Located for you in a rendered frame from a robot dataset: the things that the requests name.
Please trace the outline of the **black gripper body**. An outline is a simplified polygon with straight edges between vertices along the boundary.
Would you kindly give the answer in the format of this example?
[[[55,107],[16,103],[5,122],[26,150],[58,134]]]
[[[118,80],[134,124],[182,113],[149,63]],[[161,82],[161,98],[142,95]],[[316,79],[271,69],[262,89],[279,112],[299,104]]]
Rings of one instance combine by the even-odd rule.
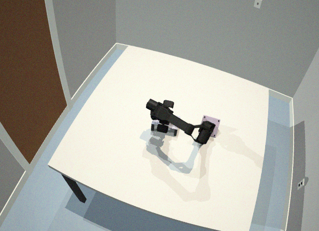
[[[170,107],[170,108],[173,109],[173,106],[174,106],[174,102],[173,101],[164,100],[163,104],[165,106]],[[162,132],[162,133],[167,133],[168,132],[168,126],[166,126],[165,124],[168,124],[168,121],[161,120],[161,124],[158,124],[158,126],[157,126],[157,131],[158,132]]]

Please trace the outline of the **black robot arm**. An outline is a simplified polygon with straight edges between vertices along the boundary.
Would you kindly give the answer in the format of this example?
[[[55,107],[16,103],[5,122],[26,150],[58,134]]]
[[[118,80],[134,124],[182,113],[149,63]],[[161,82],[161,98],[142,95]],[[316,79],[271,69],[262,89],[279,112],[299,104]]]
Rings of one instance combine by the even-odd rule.
[[[192,139],[199,143],[199,144],[206,144],[208,139],[210,138],[213,129],[215,128],[215,124],[211,123],[210,121],[203,121],[202,124],[199,125],[192,125],[186,123],[182,119],[178,118],[177,116],[173,115],[173,111],[169,109],[169,107],[165,106],[160,102],[156,102],[152,99],[146,104],[146,108],[151,111],[151,119],[152,120],[163,120],[168,121],[169,123],[173,124],[177,128],[184,131],[185,134],[192,137],[192,133],[195,128],[199,128],[199,135],[196,139],[192,137]]]

